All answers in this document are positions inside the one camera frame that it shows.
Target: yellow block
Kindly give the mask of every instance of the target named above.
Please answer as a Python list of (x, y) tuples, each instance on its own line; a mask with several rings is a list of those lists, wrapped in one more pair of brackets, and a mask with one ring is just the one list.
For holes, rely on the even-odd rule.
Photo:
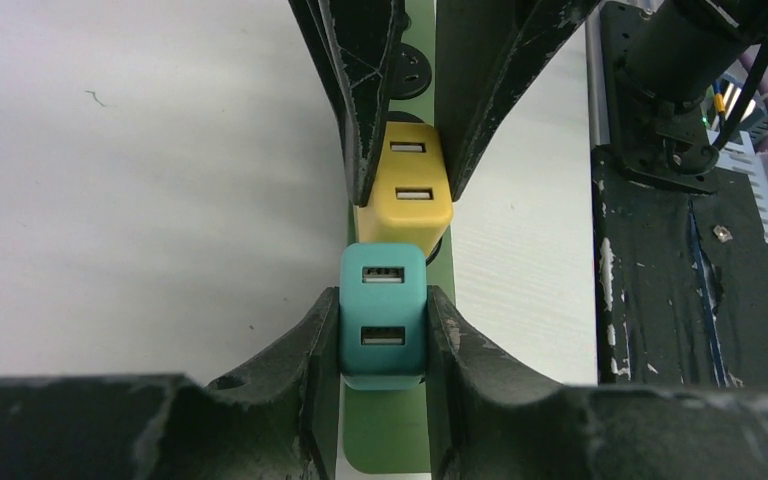
[(355, 207), (358, 241), (413, 243), (428, 257), (453, 214), (437, 130), (387, 122), (369, 203)]

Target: teal plastic cube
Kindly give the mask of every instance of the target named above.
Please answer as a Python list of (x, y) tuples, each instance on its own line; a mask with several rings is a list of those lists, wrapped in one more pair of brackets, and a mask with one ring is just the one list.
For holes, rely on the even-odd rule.
[(425, 255), (355, 243), (340, 261), (340, 369), (355, 390), (407, 390), (425, 374)]

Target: black cylinder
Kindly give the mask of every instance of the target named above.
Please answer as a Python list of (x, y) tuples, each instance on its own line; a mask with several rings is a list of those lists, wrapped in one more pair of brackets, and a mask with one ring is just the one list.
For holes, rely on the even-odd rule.
[(685, 103), (702, 96), (748, 45), (725, 31), (705, 28), (675, 0), (661, 8), (631, 39), (625, 69), (656, 97)]

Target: screw hole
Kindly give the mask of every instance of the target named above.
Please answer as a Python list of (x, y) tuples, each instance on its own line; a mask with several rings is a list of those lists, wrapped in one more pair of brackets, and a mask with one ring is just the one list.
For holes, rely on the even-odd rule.
[(232, 388), (242, 387), (246, 381), (234, 375), (222, 375), (213, 381), (213, 386), (217, 390), (230, 390)]

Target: rectangular slot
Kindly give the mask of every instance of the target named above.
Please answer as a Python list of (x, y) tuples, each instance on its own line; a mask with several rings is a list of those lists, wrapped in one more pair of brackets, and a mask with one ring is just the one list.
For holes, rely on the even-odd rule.
[(430, 188), (396, 188), (398, 200), (433, 200), (434, 194)]
[(405, 327), (360, 327), (361, 345), (404, 345)]
[(363, 267), (363, 283), (405, 283), (402, 267)]
[(399, 153), (425, 153), (425, 144), (415, 142), (390, 142), (390, 151)]

